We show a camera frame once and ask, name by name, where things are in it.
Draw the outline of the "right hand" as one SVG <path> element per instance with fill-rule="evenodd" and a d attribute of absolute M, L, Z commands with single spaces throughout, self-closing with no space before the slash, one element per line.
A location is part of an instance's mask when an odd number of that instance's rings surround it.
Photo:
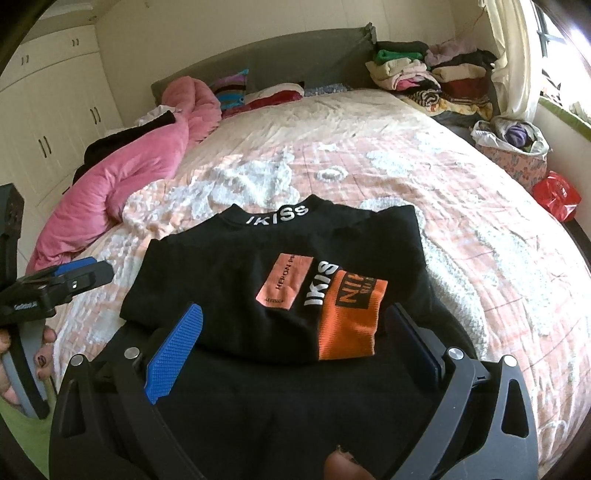
<path fill-rule="evenodd" d="M 373 479 L 373 475 L 356 461 L 351 453 L 346 452 L 338 445 L 325 459 L 324 479 L 367 480 Z"/>

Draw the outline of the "left hand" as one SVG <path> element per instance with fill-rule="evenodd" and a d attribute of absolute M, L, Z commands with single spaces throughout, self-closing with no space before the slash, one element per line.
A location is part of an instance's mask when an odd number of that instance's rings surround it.
<path fill-rule="evenodd" d="M 53 374 L 53 344 L 56 341 L 56 332 L 46 326 L 42 337 L 42 346 L 34 355 L 36 375 L 41 381 L 45 381 Z M 11 337 L 6 330 L 1 331 L 1 356 L 4 356 L 11 346 Z M 1 363 L 1 397 L 13 406 L 19 406 L 20 400 L 8 378 L 4 363 Z"/>

